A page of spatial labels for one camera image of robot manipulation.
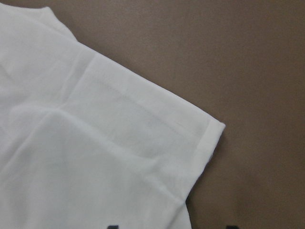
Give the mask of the white long-sleeve printed shirt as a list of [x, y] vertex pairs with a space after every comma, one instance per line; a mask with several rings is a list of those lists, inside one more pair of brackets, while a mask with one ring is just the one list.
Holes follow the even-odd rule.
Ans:
[[189, 229], [186, 199], [224, 128], [50, 8], [1, 4], [1, 228]]

